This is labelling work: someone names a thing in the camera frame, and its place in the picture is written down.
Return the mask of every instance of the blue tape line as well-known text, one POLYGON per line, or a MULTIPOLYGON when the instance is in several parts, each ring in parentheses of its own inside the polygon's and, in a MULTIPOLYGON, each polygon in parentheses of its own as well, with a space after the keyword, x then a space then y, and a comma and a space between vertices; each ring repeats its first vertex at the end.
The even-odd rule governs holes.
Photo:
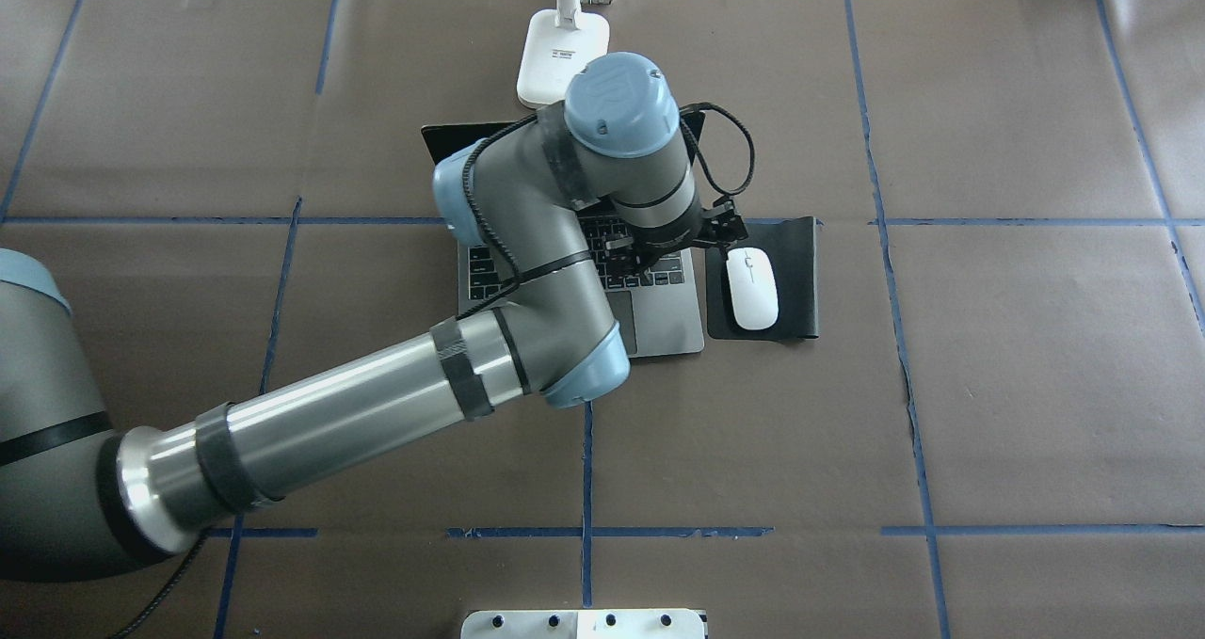
POLYGON ((912 389, 912 369, 909 365, 907 341, 904 338, 904 322, 900 315, 899 294, 895 288, 895 270, 892 268, 890 241, 887 236, 887 215, 883 207, 883 193, 878 181, 878 166, 870 145, 870 111, 866 105, 866 86, 862 77, 862 58, 858 54, 858 31, 853 20, 853 1, 845 0, 846 25, 850 30, 850 54, 853 58, 853 76, 858 89, 858 110, 862 113, 862 135, 866 145, 866 165, 870 169, 870 182, 875 188, 875 216, 878 228, 878 244, 883 250, 883 269, 887 272, 887 293, 892 305, 892 323, 895 330, 895 351, 899 354, 900 369, 904 371, 904 385, 907 391, 907 417, 912 426, 912 457, 916 462, 917 486, 921 488, 921 510, 924 515, 925 540, 929 545, 929 570, 933 576, 933 596, 937 605, 937 625, 942 639, 950 639, 950 617, 946 612, 946 591, 941 579, 941 558, 937 555, 937 532, 933 522, 933 504, 929 499, 929 479, 924 468, 924 449, 921 445, 921 423, 916 414, 916 395, 912 389))
MULTIPOLYGON (((287 225, 293 219, 281 216, 17 216, 13 224, 48 225, 287 225)), ((442 225, 443 218, 406 216, 308 216, 298 218, 304 225, 442 225)))
MULTIPOLYGON (((590 528, 594 538, 760 538, 774 533, 770 526, 598 526, 590 528)), ((493 538, 581 538, 582 529, 564 527, 495 527, 448 528, 447 537, 455 540, 486 540, 493 538)))
MULTIPOLYGON (((939 526, 939 535, 1142 535, 1152 533, 1205 534, 1205 526, 1171 523, 1058 523, 1058 524, 1006 524, 1006 526, 939 526)), ((925 534, 921 526, 886 526, 882 535, 889 538, 919 537, 925 534)))
MULTIPOLYGON (((284 287, 289 281, 289 268, 293 265, 293 245, 296 244, 298 218, 301 215, 301 198, 293 205, 293 216, 289 219, 289 235, 284 242, 284 256, 281 260, 281 277, 276 285, 276 303, 272 306, 272 324, 268 333, 268 348, 264 351, 264 365, 259 374, 259 394, 268 392, 268 382, 271 377, 272 364, 276 360, 276 340, 281 330, 281 306, 284 303, 284 287)), ((234 528, 230 530, 230 550, 227 552, 225 576, 222 580, 222 598, 218 602, 218 617, 213 626, 213 639, 222 639, 225 634, 227 616, 230 610, 230 593, 234 588, 235 570, 239 565, 239 546, 242 543, 242 515, 234 520, 234 528)))
POLYGON ((230 550, 227 552, 225 575, 222 579, 222 597, 218 599, 218 617, 213 623, 213 639, 225 634, 227 616, 230 614, 230 592, 234 588, 234 573, 239 567, 239 545, 242 543, 242 515, 234 517, 230 532, 230 550))
POLYGON ((586 403, 582 424, 582 608, 594 605, 594 404, 586 403))
POLYGON ((76 20, 80 18, 80 7, 83 6, 83 0, 76 0, 74 7, 71 8, 71 17, 67 18, 67 27, 63 30, 63 39, 59 40, 59 49, 54 53, 54 61, 51 64, 51 71, 46 75, 46 83, 42 86, 42 95, 37 99, 37 107, 34 109, 34 119, 29 121, 29 129, 25 131, 25 141, 20 143, 20 153, 17 154, 17 164, 12 168, 12 174, 8 176, 8 188, 5 189, 4 201, 0 201, 0 223, 5 222, 8 216, 8 207, 12 206, 12 200, 17 197, 17 183, 20 182, 20 171, 25 168, 25 159, 29 157, 29 148, 34 145, 34 136, 37 134, 37 124, 42 121, 42 112, 46 111, 46 101, 51 99, 51 88, 54 86, 55 77, 58 77, 59 68, 63 65, 63 55, 67 51, 67 42, 71 41, 71 34, 75 31, 76 20))
POLYGON ((1180 234, 1172 223, 1171 209, 1168 206, 1168 198, 1163 193, 1163 181, 1159 180, 1159 171, 1154 168, 1154 159, 1151 158, 1151 150, 1146 142, 1146 133, 1142 131, 1142 122, 1138 118, 1138 110, 1134 107, 1134 99, 1130 95, 1129 83, 1125 81, 1125 72, 1122 71, 1122 61, 1117 57, 1117 46, 1113 43, 1113 30, 1109 24, 1109 12, 1105 10, 1105 0, 1097 0, 1097 14, 1100 16, 1100 27, 1105 33, 1105 46, 1109 47, 1109 59, 1113 63, 1113 72, 1117 75, 1117 84, 1122 89, 1122 99, 1125 100, 1125 111, 1129 113, 1134 134, 1138 136, 1138 146, 1142 153, 1142 163, 1151 176, 1151 184, 1154 187, 1154 198, 1159 203, 1159 212, 1168 227, 1168 236, 1171 238, 1171 248, 1180 264, 1180 276, 1188 288, 1188 300, 1192 303, 1193 313, 1197 315, 1197 328, 1205 336, 1205 310, 1201 309, 1200 297, 1197 295, 1197 282, 1193 282, 1193 272, 1188 269, 1188 260, 1185 259, 1185 247, 1180 245, 1180 234))
POLYGON ((888 225, 954 227, 1164 227, 1159 218, 887 218, 888 225))
POLYGON ((327 84, 327 60, 330 58, 330 42, 335 36, 336 8, 339 8, 339 0, 330 0, 330 14, 327 16, 327 39, 322 42, 322 61, 318 63, 318 82, 313 86, 315 95, 322 95, 322 89, 327 84))
MULTIPOLYGON (((210 538, 231 538, 233 528, 211 528, 210 538)), ((317 538, 318 528, 243 528, 242 538, 317 538)))
POLYGON ((298 239, 298 218, 301 215, 301 198, 293 205, 293 218, 289 222, 289 236, 284 242, 284 259, 281 263, 281 281, 276 285, 276 303, 272 306, 272 326, 268 333, 268 350, 264 352, 264 370, 259 376, 259 394, 268 392, 268 381, 276 363, 276 341, 281 334, 281 307, 284 305, 284 286, 289 281, 293 268, 293 246, 298 239))

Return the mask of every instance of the keyboard key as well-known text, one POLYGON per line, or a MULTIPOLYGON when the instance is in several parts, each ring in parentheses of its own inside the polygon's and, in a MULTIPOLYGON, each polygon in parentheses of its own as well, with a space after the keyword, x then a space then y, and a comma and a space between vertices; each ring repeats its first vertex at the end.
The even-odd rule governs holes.
POLYGON ((681 258, 678 258, 677 260, 671 260, 671 259, 662 258, 660 260, 657 260, 656 263, 653 263, 653 271, 654 272, 672 272, 675 270, 681 270, 681 269, 682 269, 682 259, 681 258))
POLYGON ((500 281, 498 280, 498 274, 486 272, 481 275, 469 275, 469 286, 498 286, 500 281))

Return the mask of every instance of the laptop trackpad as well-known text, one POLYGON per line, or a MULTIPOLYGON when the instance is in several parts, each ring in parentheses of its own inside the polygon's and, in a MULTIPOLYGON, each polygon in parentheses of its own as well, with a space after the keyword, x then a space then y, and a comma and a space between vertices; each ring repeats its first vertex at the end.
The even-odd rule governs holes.
POLYGON ((615 291, 606 294, 607 303, 611 304, 611 312, 619 322, 619 338, 628 354, 636 353, 636 318, 631 311, 631 293, 627 291, 615 291))

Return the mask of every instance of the laptop keyboard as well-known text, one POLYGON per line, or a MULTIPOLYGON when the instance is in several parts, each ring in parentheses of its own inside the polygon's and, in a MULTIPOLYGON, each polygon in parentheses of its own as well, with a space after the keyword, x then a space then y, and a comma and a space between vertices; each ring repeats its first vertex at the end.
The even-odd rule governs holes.
MULTIPOLYGON (((582 234, 586 235, 586 244, 589 246, 590 256, 594 257, 594 266, 598 269, 599 282, 607 291, 623 288, 639 288, 641 286, 669 286, 672 283, 686 283, 682 274, 682 254, 680 252, 669 253, 657 260, 651 269, 640 275, 607 275, 606 274, 606 239, 607 236, 628 234, 628 225, 619 218, 582 218, 582 234)), ((498 269, 494 268, 494 258, 489 257, 489 250, 484 246, 469 248, 469 298, 470 300, 483 300, 494 295, 501 288, 498 279, 498 269)))

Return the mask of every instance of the white lamp base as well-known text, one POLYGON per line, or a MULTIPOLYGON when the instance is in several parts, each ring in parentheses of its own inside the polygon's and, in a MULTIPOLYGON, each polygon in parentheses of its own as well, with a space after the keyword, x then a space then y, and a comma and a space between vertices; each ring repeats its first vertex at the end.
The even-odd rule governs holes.
POLYGON ((611 24, 598 13, 578 12, 577 29, 557 27, 554 8, 537 11, 528 24, 519 80, 519 101, 533 110, 565 99, 569 80, 590 60, 606 55, 611 24))

